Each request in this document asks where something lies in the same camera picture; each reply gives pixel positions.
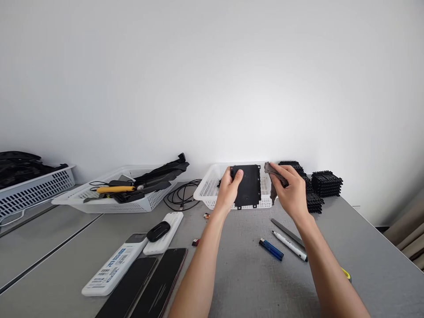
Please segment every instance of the white remote control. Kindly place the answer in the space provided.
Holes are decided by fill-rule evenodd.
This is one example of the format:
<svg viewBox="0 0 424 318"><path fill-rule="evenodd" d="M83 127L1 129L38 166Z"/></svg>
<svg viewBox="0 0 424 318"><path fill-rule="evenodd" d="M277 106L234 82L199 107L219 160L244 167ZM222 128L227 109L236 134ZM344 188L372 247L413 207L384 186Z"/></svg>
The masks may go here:
<svg viewBox="0 0 424 318"><path fill-rule="evenodd" d="M90 279L81 293L87 297L110 294L140 255L147 242L145 234L131 235L97 274Z"/></svg>
<svg viewBox="0 0 424 318"><path fill-rule="evenodd" d="M144 248L143 254L156 255L164 253L171 243L172 238L174 237L175 232L177 231L183 217L184 214L182 212L171 212L166 214L163 221L167 221L171 228L169 229L168 233L166 233L156 242L149 242Z"/></svg>

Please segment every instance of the yellow handle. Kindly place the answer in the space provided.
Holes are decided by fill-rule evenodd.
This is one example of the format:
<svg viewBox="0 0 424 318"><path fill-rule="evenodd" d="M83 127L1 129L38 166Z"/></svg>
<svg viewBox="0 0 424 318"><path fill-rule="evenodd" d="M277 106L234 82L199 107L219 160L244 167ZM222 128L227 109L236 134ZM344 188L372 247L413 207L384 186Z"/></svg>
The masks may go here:
<svg viewBox="0 0 424 318"><path fill-rule="evenodd" d="M120 186L120 187L100 187L96 190L97 193L111 193L111 192L131 192L135 187Z"/></svg>
<svg viewBox="0 0 424 318"><path fill-rule="evenodd" d="M348 272L346 272L344 269L343 269L343 272L344 272L344 274L346 275L346 277L348 278L348 280L349 280L350 282L352 282L352 278L350 277L350 274L349 274Z"/></svg>

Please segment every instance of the curtain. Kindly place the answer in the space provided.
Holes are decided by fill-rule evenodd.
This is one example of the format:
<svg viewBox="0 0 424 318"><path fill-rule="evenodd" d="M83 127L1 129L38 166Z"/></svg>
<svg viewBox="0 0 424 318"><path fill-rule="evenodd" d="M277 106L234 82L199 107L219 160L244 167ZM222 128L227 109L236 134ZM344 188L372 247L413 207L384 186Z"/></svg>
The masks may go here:
<svg viewBox="0 0 424 318"><path fill-rule="evenodd" d="M384 236L418 268L424 269L424 190Z"/></svg>

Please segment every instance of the forearm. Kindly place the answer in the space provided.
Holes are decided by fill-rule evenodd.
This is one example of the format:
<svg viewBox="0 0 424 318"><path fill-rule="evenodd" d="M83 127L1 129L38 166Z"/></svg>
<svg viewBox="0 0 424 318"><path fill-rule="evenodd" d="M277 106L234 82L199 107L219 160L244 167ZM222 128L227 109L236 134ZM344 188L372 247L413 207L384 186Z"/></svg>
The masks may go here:
<svg viewBox="0 0 424 318"><path fill-rule="evenodd" d="M369 317L311 215L295 220L305 244L322 310L332 317Z"/></svg>
<svg viewBox="0 0 424 318"><path fill-rule="evenodd" d="M227 214L214 211L171 307L170 318L207 317L212 303L216 257Z"/></svg>

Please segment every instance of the label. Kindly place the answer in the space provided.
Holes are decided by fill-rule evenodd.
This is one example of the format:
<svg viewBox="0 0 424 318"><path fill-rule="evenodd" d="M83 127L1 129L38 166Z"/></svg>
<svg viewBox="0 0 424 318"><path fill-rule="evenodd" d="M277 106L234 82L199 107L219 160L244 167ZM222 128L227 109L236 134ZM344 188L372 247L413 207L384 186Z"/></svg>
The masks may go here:
<svg viewBox="0 0 424 318"><path fill-rule="evenodd" d="M124 267L136 245L124 244L87 284L86 288L105 288L112 281L113 277Z"/></svg>

